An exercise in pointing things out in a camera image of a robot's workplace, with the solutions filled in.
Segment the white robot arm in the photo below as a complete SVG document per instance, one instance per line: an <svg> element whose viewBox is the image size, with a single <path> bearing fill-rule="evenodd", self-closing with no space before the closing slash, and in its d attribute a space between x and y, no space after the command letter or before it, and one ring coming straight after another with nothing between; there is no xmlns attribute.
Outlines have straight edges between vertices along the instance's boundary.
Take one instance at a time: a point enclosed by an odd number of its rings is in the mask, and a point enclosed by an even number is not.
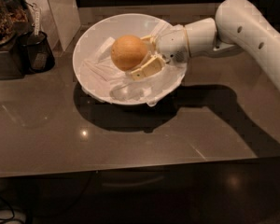
<svg viewBox="0 0 280 224"><path fill-rule="evenodd" d="M225 0L213 19L163 26L148 40L157 57L132 71L133 97L142 104L154 106L175 90L191 58L215 58L238 49L249 53L280 91L280 33L247 0Z"/></svg>

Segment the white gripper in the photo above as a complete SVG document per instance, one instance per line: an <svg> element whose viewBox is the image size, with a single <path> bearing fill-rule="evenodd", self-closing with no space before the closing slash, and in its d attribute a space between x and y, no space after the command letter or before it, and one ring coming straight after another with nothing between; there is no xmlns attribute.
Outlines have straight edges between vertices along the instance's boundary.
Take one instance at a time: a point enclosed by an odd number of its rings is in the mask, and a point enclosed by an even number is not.
<svg viewBox="0 0 280 224"><path fill-rule="evenodd" d="M161 31L156 39L153 35L145 35L141 40L156 44L156 51L160 54L151 56L141 66L133 69L129 76L132 80L141 80L159 73L165 63L186 63L189 60L189 42L185 27L172 26Z"/></svg>

